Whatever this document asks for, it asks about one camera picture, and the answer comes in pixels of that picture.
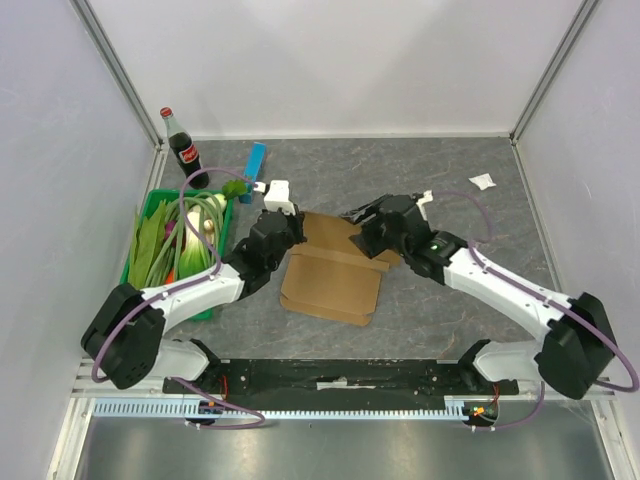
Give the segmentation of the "brown cardboard box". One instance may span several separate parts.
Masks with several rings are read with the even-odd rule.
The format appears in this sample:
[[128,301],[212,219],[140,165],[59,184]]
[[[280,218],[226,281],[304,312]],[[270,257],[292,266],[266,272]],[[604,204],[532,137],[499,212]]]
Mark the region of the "brown cardboard box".
[[352,242],[360,228],[346,220],[307,212],[306,241],[291,249],[280,302],[288,311],[366,326],[376,310],[383,275],[401,263],[385,251],[370,259]]

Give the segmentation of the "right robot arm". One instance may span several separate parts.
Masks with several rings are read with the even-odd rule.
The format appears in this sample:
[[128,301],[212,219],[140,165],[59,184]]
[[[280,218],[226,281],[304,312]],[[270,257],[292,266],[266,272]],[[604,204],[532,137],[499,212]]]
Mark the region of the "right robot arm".
[[583,398],[614,357],[615,337],[600,300],[577,298],[532,283],[483,257],[470,242],[430,226],[428,192],[386,194],[342,214],[360,228],[351,242],[367,257],[397,253],[420,277],[466,293],[514,321],[528,341],[476,342],[462,357],[458,381],[483,392],[500,381],[543,381]]

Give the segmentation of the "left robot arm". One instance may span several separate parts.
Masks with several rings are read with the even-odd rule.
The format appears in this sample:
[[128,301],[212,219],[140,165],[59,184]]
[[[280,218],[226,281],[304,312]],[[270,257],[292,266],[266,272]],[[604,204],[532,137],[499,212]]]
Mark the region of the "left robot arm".
[[149,375],[179,377],[198,393],[211,392],[220,378],[211,352],[196,340],[167,340],[166,332],[266,285],[285,253],[306,241],[303,222],[302,212],[263,211],[249,235],[214,267],[164,287],[114,288],[81,339],[94,360],[92,380],[125,390]]

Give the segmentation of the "white radish with leaves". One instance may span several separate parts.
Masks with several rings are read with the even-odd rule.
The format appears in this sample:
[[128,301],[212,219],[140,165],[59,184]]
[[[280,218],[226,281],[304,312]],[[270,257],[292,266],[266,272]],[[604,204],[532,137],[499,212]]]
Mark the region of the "white radish with leaves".
[[249,192],[248,185],[242,180],[230,180],[226,182],[220,193],[208,195],[206,201],[213,207],[225,210],[227,204],[234,198],[240,197]]

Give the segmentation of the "green long beans bundle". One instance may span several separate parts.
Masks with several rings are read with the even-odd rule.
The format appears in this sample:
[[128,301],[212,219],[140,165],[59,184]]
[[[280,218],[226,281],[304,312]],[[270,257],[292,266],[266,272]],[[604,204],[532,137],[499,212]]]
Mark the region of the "green long beans bundle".
[[[184,206],[190,224],[221,253],[227,199],[221,193],[198,193],[185,197]],[[215,265],[214,254],[185,224],[179,201],[162,201],[160,238],[144,271],[142,288],[157,287],[181,280]]]

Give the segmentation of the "blue rectangular block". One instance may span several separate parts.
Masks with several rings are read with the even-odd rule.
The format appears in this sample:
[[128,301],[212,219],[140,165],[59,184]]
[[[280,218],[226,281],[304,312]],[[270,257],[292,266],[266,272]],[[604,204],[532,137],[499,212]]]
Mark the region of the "blue rectangular block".
[[267,146],[264,143],[255,142],[249,152],[244,170],[244,176],[250,180],[247,184],[247,192],[239,196],[241,204],[252,203],[253,184],[258,178],[262,164],[267,156]]

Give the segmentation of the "white green bok choy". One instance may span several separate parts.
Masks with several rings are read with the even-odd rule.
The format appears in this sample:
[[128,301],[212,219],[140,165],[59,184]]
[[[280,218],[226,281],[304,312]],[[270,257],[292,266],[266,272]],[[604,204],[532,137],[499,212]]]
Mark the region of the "white green bok choy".
[[[202,214],[200,206],[192,207],[187,213],[187,219],[191,225],[207,240],[211,237],[206,230],[209,220]],[[211,266],[209,249],[201,242],[200,238],[188,227],[185,227],[185,240],[182,253],[178,261],[178,278],[184,279],[196,275]]]

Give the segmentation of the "white paper scrap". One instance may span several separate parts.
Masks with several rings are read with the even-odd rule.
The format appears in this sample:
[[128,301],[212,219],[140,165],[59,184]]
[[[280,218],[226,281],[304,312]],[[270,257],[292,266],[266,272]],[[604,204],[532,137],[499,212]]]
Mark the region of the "white paper scrap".
[[478,176],[470,177],[469,181],[481,191],[497,186],[497,184],[494,182],[493,178],[489,173],[484,173]]

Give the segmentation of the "purple eggplant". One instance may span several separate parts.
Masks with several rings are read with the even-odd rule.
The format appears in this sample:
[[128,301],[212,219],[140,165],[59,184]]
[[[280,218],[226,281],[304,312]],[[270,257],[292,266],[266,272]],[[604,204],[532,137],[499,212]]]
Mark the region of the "purple eggplant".
[[176,225],[175,220],[171,220],[165,225],[165,237],[168,237],[171,235],[172,231],[175,228],[175,225]]

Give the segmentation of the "cola glass bottle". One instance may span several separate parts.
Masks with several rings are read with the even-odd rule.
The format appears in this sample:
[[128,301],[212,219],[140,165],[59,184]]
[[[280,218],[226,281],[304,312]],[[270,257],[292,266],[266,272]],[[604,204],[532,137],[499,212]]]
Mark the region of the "cola glass bottle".
[[209,185],[207,172],[200,172],[202,168],[199,151],[189,133],[180,125],[170,107],[160,109],[164,121],[169,147],[176,157],[177,163],[188,179],[191,188],[202,190]]

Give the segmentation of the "green leafy vegetable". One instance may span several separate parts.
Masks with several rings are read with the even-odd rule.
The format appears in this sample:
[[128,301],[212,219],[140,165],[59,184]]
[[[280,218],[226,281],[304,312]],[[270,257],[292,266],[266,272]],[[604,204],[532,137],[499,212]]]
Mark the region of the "green leafy vegetable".
[[135,217],[127,282],[138,290],[145,287],[150,269],[164,243],[166,206],[167,203],[161,201],[150,217]]

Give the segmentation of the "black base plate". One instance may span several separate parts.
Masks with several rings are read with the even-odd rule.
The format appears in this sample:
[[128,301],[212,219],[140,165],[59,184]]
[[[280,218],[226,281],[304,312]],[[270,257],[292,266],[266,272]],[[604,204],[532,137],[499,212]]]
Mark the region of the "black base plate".
[[192,385],[254,410],[439,409],[447,396],[516,396],[514,380],[492,383],[469,364],[432,359],[231,359]]

